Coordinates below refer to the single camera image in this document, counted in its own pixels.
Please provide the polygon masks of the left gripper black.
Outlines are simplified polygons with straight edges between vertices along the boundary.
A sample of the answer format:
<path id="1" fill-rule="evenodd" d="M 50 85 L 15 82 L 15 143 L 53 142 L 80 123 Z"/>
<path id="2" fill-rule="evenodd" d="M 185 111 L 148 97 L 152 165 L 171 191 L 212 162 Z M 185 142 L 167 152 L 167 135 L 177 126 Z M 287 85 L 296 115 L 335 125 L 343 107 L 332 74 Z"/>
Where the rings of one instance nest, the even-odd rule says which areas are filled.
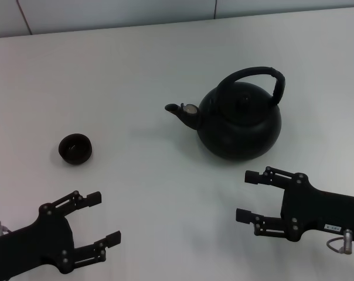
<path id="1" fill-rule="evenodd" d="M 72 231 L 63 216 L 101 202 L 99 191 L 84 197 L 76 190 L 50 203 L 49 211 L 40 209 L 33 224 L 0 236 L 0 280 L 42 265 L 55 266 L 60 273 L 68 274 L 74 268 L 106 261 L 106 249 L 121 243 L 121 232 L 74 250 Z"/>

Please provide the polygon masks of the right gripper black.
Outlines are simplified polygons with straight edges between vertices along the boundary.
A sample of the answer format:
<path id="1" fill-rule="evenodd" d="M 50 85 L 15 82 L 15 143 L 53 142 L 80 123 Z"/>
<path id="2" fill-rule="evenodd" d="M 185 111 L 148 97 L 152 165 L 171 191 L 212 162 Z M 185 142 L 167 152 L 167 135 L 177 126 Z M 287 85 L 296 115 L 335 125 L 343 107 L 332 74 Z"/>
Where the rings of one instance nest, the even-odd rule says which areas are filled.
<path id="1" fill-rule="evenodd" d="M 263 173 L 246 170 L 244 182 L 284 188 L 280 218 L 236 210 L 236 221 L 253 224 L 255 236 L 297 242 L 309 230 L 343 235 L 348 229 L 354 241 L 353 196 L 318 190 L 310 184 L 307 175 L 270 166 Z"/>

